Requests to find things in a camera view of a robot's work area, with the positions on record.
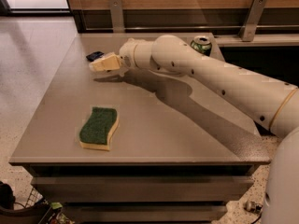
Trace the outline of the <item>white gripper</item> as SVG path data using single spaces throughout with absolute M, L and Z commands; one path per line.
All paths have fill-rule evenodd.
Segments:
M 153 42 L 129 38 L 120 48 L 119 55 L 114 52 L 103 55 L 89 64 L 93 72 L 119 70 L 121 66 L 129 70 L 153 70 L 155 61 L 151 56 Z

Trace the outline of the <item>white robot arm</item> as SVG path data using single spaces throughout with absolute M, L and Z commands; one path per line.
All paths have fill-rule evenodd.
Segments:
M 146 69 L 192 77 L 281 139 L 270 164 L 261 224 L 299 221 L 299 89 L 206 56 L 174 35 L 128 39 L 90 63 L 94 72 Z

